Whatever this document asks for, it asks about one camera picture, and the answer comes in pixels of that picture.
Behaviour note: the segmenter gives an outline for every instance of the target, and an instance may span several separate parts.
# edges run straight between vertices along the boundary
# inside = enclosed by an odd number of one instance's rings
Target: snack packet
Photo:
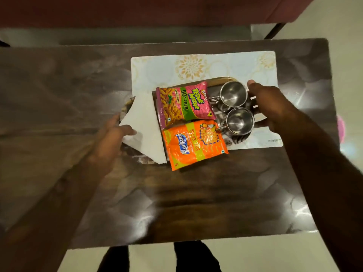
[[[178,120],[215,119],[206,95],[206,82],[180,88],[159,88],[157,115],[164,129]]]
[[[214,120],[199,120],[163,130],[166,151],[173,171],[223,153],[227,146]]]

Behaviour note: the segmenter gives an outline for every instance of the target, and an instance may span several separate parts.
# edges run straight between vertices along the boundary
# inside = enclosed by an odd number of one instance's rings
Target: stainless steel cup
[[[219,91],[219,96],[209,98],[210,102],[215,102],[222,112],[228,112],[233,108],[242,106],[248,97],[246,87],[237,81],[228,81],[223,84]]]
[[[231,110],[224,125],[216,131],[227,129],[227,132],[231,132],[232,135],[243,136],[252,131],[254,127],[253,113],[246,108],[235,108]]]

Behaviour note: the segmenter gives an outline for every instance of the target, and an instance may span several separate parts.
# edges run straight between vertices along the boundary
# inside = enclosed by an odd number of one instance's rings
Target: table
[[[131,57],[265,50],[276,52],[283,93],[338,143],[325,39],[0,49],[3,232],[84,155],[97,129],[129,99]],[[283,147],[231,151],[175,172],[122,156],[71,247],[315,230]]]

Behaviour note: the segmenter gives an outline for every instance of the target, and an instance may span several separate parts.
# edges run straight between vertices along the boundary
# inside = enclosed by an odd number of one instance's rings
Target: hand
[[[120,155],[120,147],[124,136],[133,136],[136,131],[130,125],[118,126],[120,114],[115,114],[98,131],[96,141],[86,155],[87,162],[97,168],[101,177],[110,173]]]
[[[250,96],[256,96],[261,113],[267,117],[267,125],[272,132],[279,133],[282,124],[296,121],[301,112],[282,94],[277,87],[265,87],[254,80],[248,80]]]

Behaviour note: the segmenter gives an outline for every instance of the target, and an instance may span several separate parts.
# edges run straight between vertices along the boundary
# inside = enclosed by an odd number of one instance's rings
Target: pink object
[[[337,115],[337,121],[338,121],[339,142],[344,143],[345,123],[344,120],[339,115]]]
[[[162,129],[181,119],[216,119],[206,95],[206,82],[180,88],[157,87],[156,93],[157,115]]]

